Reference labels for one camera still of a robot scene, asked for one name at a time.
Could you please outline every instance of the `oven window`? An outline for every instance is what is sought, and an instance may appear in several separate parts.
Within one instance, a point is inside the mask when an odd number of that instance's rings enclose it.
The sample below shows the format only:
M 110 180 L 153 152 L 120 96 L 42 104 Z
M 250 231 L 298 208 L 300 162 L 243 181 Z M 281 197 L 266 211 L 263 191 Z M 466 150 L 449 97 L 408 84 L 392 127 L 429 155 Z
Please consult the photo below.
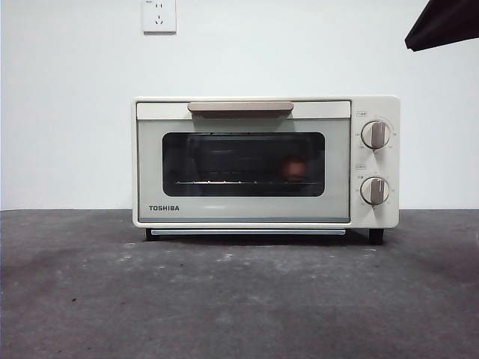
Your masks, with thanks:
M 172 197 L 317 197 L 319 132 L 172 132 L 163 137 L 163 190 Z

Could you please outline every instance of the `cream toaster oven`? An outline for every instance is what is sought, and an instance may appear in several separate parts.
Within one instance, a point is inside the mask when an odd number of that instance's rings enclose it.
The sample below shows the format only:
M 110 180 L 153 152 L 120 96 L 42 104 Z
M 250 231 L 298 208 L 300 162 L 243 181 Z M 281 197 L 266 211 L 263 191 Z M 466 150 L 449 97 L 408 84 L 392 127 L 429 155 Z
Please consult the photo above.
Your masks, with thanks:
M 174 234 L 344 234 L 399 220 L 394 96 L 140 97 L 133 223 Z

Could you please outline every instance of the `oven door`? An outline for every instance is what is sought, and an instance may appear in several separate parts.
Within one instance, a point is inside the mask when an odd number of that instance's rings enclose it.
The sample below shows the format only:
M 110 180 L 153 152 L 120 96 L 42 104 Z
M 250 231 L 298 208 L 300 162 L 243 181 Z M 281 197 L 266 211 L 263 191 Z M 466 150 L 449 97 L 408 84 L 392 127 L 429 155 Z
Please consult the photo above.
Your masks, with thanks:
M 137 105 L 138 221 L 350 220 L 349 102 L 225 103 Z

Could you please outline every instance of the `control knob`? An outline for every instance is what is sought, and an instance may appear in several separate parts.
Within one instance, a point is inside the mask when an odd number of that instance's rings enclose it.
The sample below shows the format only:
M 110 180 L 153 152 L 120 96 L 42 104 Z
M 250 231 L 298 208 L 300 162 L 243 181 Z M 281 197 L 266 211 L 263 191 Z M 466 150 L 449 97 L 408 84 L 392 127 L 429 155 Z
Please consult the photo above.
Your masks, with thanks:
M 388 199 L 389 185 L 380 177 L 368 178 L 361 185 L 361 195 L 366 202 L 377 206 Z
M 382 121 L 366 123 L 362 129 L 361 139 L 366 146 L 373 150 L 384 147 L 389 142 L 389 128 Z

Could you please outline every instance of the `white wall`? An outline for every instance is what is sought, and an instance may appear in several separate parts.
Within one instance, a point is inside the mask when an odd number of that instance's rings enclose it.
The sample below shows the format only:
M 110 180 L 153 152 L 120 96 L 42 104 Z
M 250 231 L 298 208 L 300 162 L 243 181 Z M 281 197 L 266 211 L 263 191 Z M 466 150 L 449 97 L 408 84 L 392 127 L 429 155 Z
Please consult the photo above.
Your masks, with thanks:
M 426 0 L 4 0 L 3 209 L 130 208 L 135 96 L 402 100 L 401 207 L 479 207 L 479 40 L 413 53 Z

